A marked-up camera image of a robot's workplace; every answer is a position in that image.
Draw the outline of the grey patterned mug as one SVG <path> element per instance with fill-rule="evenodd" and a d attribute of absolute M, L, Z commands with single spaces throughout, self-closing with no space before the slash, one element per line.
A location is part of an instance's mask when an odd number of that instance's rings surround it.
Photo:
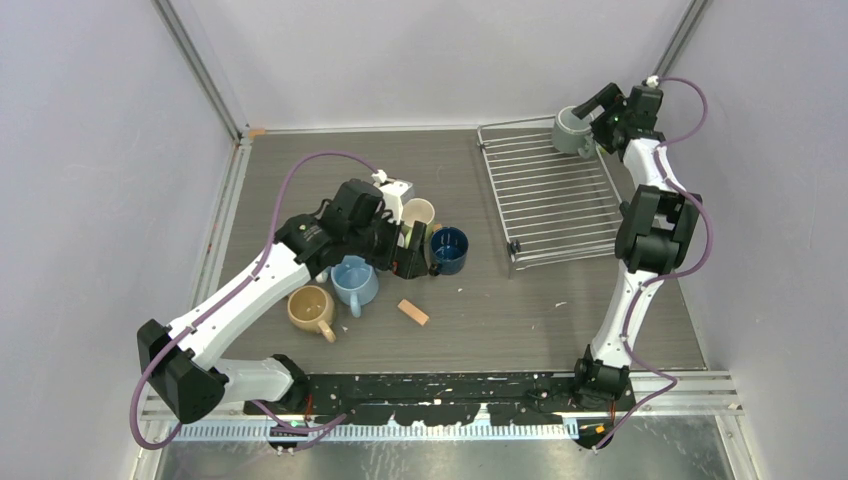
<path fill-rule="evenodd" d="M 561 109 L 554 119 L 551 142 L 555 150 L 563 154 L 590 158 L 594 154 L 595 142 L 592 137 L 592 113 L 584 118 L 577 117 L 574 106 Z"/>

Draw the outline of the light blue mug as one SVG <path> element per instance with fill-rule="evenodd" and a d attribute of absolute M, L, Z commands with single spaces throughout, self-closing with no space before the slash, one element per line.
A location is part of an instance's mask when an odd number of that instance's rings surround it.
<path fill-rule="evenodd" d="M 363 258 L 348 255 L 330 268 L 330 280 L 338 298 L 347 305 L 355 318 L 360 318 L 365 305 L 379 292 L 376 270 Z"/>

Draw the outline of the navy blue mug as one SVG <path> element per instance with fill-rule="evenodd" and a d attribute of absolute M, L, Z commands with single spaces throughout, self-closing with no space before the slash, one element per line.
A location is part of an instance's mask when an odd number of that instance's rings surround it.
<path fill-rule="evenodd" d="M 466 234 L 456 227 L 442 227 L 433 232 L 429 249 L 430 274 L 455 275 L 465 266 L 469 240 Z"/>

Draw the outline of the light green mug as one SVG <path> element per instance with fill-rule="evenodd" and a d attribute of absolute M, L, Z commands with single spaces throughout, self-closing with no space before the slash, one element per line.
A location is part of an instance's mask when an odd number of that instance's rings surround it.
<path fill-rule="evenodd" d="M 401 220 L 403 222 L 402 231 L 406 246 L 409 246 L 411 242 L 411 235 L 415 222 L 421 222 L 426 225 L 423 242 L 428 243 L 433 234 L 435 208 L 426 199 L 410 199 L 404 204 Z"/>

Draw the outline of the blue white gradient mug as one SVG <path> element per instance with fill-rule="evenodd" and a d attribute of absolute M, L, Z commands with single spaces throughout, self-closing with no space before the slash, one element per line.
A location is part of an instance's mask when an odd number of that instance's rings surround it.
<path fill-rule="evenodd" d="M 319 284 L 324 284 L 329 280 L 331 268 L 327 267 L 314 277 L 314 281 Z"/>

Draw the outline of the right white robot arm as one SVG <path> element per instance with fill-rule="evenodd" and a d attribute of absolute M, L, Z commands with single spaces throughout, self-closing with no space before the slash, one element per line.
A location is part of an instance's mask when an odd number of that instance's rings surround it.
<path fill-rule="evenodd" d="M 580 119 L 602 111 L 590 124 L 592 138 L 618 154 L 635 187 L 619 206 L 614 294 L 570 385 L 572 400 L 584 410 L 603 409 L 624 395 L 644 317 L 664 280 L 683 263 L 700 216 L 700 197 L 685 194 L 667 160 L 665 137 L 655 128 L 662 100 L 659 79 L 650 77 L 629 94 L 610 83 L 575 110 Z"/>

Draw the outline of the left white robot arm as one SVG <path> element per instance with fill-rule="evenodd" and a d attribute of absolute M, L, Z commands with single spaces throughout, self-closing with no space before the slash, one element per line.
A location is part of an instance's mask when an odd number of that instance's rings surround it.
<path fill-rule="evenodd" d="M 348 180 L 316 212 L 273 228 L 259 256 L 200 306 L 167 325 L 146 322 L 137 332 L 142 372 L 176 419 L 191 424 L 231 402 L 267 401 L 284 414 L 304 407 L 306 375 L 291 359 L 226 360 L 224 352 L 272 306 L 347 256 L 403 279 L 428 275 L 424 224 L 414 223 L 409 245 L 401 243 L 401 216 L 414 196 L 403 180 Z"/>

